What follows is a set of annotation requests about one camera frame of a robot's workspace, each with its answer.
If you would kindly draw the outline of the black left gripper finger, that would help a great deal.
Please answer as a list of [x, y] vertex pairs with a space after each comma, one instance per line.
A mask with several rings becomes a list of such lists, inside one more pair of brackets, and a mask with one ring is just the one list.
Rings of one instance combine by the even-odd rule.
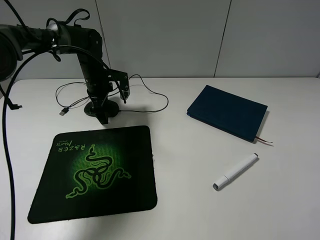
[[102, 125], [108, 124], [109, 116], [105, 107], [108, 97], [91, 97], [90, 99], [92, 103], [89, 109], [90, 116], [97, 118]]
[[121, 99], [126, 104], [127, 103], [127, 99], [130, 96], [130, 87], [128, 85], [120, 86], [119, 92], [120, 92]]

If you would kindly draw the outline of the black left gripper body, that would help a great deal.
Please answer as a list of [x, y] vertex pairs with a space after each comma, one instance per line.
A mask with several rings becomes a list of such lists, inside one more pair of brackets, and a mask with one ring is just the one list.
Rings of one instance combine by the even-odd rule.
[[87, 86], [87, 92], [90, 96], [105, 97], [109, 92], [113, 91], [115, 82], [120, 91], [120, 87], [129, 86], [129, 78], [126, 72], [105, 69], [102, 67], [84, 68], [83, 76]]

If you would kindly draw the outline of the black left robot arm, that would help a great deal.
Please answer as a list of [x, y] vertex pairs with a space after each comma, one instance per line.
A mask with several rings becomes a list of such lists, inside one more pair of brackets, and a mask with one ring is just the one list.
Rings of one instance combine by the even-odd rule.
[[108, 99], [116, 84], [121, 99], [130, 95], [128, 74], [109, 68], [102, 60], [102, 37], [94, 29], [80, 25], [69, 26], [62, 22], [49, 24], [46, 29], [22, 25], [0, 26], [0, 79], [11, 77], [17, 63], [23, 60], [23, 51], [36, 54], [51, 52], [54, 56], [76, 54], [87, 87], [90, 102], [84, 112], [105, 125], [120, 108]]

